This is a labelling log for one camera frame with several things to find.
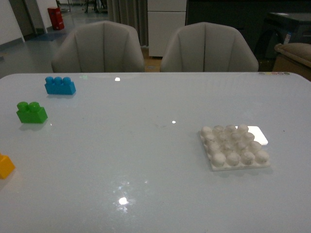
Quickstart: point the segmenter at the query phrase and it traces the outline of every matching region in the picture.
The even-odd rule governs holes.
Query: yellow lego brick
[[[0,179],[5,179],[14,168],[15,166],[9,156],[0,154]]]

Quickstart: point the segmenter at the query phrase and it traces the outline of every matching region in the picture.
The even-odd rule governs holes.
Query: chair
[[[256,72],[258,61],[238,30],[202,22],[172,33],[160,71]]]
[[[54,73],[143,72],[137,31],[101,21],[69,33],[52,59]]]

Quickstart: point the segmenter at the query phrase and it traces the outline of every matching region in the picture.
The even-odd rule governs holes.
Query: curtain
[[[147,0],[107,0],[110,21],[137,30],[140,45],[148,46]]]

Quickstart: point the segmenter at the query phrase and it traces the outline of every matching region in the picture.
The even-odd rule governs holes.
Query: toy block
[[[247,125],[214,128],[204,126],[199,131],[213,171],[269,167],[269,154],[262,150]]]
[[[0,154],[0,179],[5,179],[14,168],[15,166],[9,156]]]
[[[16,112],[21,123],[43,123],[48,115],[44,107],[40,107],[39,103],[20,102],[17,104],[18,111]]]
[[[48,94],[52,95],[73,95],[76,92],[74,83],[69,77],[46,77],[45,89]]]

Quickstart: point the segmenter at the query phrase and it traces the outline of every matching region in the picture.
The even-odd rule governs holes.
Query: doorway
[[[24,40],[34,38],[35,29],[24,0],[9,0]]]

